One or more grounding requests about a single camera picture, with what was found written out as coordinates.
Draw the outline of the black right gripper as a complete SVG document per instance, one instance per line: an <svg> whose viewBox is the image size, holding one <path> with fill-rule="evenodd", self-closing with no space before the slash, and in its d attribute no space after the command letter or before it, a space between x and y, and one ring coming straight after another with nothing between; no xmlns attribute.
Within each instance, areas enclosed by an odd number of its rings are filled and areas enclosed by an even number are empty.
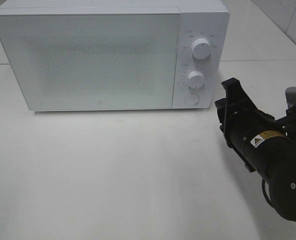
<svg viewBox="0 0 296 240"><path fill-rule="evenodd" d="M249 172L255 172L260 164L254 159L254 138L263 132L274 131L275 119L255 107L238 79L232 77L221 84L225 98L214 103L220 130L228 147L242 159Z"/></svg>

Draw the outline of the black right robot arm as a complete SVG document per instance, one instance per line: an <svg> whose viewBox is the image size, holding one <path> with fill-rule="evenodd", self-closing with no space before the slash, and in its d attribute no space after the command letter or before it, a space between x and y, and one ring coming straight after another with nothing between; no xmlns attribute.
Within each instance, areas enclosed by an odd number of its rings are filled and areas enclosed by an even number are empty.
<svg viewBox="0 0 296 240"><path fill-rule="evenodd" d="M261 176L267 203L296 222L296 86L285 91L288 108L280 119L259 110L236 78L222 86L225 97L215 107L228 147Z"/></svg>

